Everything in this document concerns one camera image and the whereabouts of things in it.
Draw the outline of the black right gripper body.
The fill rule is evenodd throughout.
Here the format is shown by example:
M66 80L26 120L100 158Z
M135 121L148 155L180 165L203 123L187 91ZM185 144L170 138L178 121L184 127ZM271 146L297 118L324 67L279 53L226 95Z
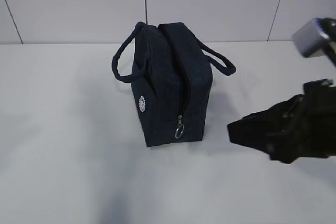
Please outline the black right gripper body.
M290 146L297 157L334 156L334 82L332 79L307 82L303 91L286 112Z

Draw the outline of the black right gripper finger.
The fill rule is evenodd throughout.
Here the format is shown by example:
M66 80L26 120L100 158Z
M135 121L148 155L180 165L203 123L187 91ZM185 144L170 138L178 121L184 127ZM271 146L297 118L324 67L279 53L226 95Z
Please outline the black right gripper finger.
M291 164L300 157L314 157L307 133L302 130L281 131L266 135L266 153L272 161Z
M270 133L281 132L286 128L292 120L290 115L294 114L303 98L302 94L295 95L267 110L249 114L228 124L227 130L230 142L266 152L266 136Z

